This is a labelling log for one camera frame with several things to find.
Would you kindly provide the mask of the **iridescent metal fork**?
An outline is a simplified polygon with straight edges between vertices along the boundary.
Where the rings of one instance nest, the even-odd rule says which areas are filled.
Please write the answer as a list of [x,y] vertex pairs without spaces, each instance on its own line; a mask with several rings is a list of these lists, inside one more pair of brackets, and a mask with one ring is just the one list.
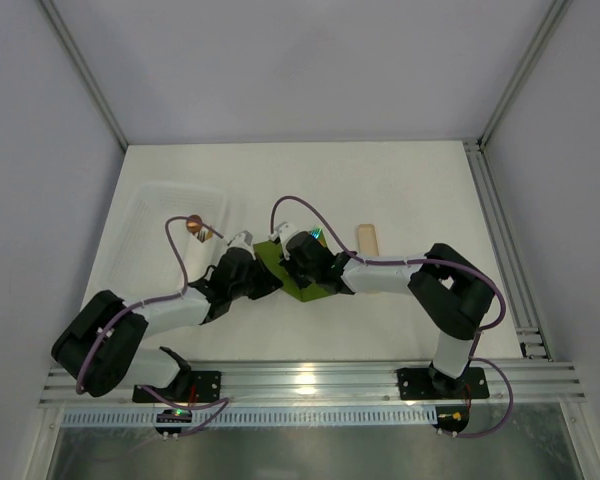
[[320,227],[315,227],[310,230],[310,235],[315,239],[320,239],[323,237],[323,230]]

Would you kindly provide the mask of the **green paper napkin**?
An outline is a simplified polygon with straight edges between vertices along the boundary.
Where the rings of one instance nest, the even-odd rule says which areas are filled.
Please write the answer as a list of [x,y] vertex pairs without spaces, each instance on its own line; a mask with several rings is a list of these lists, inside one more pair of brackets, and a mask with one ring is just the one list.
[[300,289],[291,279],[290,275],[279,265],[283,252],[282,244],[272,241],[264,241],[254,245],[255,253],[263,260],[267,269],[283,282],[282,290],[300,302],[311,302],[326,298],[332,294],[317,285],[310,285]]

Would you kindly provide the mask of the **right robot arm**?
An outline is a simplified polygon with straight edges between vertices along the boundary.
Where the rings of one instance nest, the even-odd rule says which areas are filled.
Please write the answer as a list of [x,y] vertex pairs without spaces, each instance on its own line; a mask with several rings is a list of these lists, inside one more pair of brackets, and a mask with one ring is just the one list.
[[314,235],[293,228],[271,235],[281,247],[280,266],[301,289],[316,285],[331,295],[405,294],[417,300],[439,329],[428,367],[433,389],[451,398],[465,389],[464,374],[475,352],[481,323],[494,300],[493,281],[447,244],[405,259],[335,254]]

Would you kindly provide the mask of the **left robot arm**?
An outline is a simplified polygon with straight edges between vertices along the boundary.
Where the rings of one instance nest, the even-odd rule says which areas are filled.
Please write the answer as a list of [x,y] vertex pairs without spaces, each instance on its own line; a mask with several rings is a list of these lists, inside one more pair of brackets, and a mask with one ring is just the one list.
[[76,392],[94,398],[118,386],[147,386],[174,399],[187,389],[191,368],[170,347],[143,349],[155,335],[204,325],[233,301],[257,300],[283,286],[262,259],[239,247],[176,293],[126,305],[110,290],[98,292],[51,347],[51,357],[76,380]]

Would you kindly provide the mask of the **beige utensil tray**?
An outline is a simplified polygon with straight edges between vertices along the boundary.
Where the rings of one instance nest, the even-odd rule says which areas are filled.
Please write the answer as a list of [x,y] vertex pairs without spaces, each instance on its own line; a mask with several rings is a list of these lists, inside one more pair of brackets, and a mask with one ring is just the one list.
[[372,257],[379,255],[376,229],[373,224],[360,224],[357,227],[356,236],[360,254]]

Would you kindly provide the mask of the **copper round ball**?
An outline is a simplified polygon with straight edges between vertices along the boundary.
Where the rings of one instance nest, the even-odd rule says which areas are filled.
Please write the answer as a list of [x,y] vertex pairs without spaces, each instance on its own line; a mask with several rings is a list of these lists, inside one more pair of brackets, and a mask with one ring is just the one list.
[[187,231],[192,235],[197,235],[204,229],[204,223],[199,215],[188,216],[185,225]]

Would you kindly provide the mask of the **white plastic basket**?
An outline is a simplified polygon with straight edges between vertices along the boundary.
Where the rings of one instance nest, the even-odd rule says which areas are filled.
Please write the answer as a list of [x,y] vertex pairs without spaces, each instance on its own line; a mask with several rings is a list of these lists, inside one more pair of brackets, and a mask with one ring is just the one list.
[[140,185],[113,225],[112,243],[104,248],[93,288],[110,290],[131,302],[173,294],[182,289],[183,262],[190,280],[202,275],[222,249],[215,234],[204,243],[190,234],[185,220],[199,215],[216,230],[226,217],[224,191],[173,181]]

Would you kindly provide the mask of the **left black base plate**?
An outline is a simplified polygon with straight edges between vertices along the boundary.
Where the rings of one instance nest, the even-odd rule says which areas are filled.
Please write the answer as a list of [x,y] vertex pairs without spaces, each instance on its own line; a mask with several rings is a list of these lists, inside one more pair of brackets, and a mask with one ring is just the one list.
[[151,389],[173,403],[211,403],[220,398],[221,382],[220,371],[192,370],[178,373],[165,388],[151,386]]

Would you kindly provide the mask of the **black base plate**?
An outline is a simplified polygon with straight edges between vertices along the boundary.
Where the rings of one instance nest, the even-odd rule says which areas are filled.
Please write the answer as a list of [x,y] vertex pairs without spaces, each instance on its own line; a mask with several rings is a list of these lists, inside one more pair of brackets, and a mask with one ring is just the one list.
[[220,398],[221,382],[220,371],[192,370],[178,373],[165,388],[151,386],[151,389],[173,403],[211,403]]
[[428,367],[405,367],[396,371],[401,400],[461,400],[488,399],[489,388],[485,372],[480,367],[467,367],[458,378],[451,378]]

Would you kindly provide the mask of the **aluminium front rail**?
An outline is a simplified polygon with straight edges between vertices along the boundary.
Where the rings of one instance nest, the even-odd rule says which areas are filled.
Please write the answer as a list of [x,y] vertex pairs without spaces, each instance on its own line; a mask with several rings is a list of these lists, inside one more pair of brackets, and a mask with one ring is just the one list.
[[[193,362],[194,370],[221,373],[220,394],[241,406],[398,405],[397,370],[420,362]],[[507,399],[511,384],[517,403],[583,402],[586,398],[573,364],[539,360],[472,363],[483,369],[488,403]]]

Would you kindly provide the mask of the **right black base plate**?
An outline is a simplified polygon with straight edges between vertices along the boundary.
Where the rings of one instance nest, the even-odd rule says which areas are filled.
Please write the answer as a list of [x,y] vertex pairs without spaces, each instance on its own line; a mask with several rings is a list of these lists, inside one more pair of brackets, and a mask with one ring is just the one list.
[[467,367],[458,378],[451,378],[428,367],[405,367],[396,371],[401,400],[461,400],[488,399],[489,388],[485,372],[480,367]]

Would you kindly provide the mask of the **right aluminium frame rail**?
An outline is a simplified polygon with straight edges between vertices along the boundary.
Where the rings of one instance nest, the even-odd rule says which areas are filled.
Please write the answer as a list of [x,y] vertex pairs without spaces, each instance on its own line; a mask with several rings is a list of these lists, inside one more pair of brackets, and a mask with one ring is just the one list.
[[508,300],[510,316],[516,327],[522,355],[533,361],[552,362],[553,356],[543,332],[541,315],[524,272],[521,257],[514,242],[513,230],[488,165],[487,156],[477,140],[465,140],[463,146]]

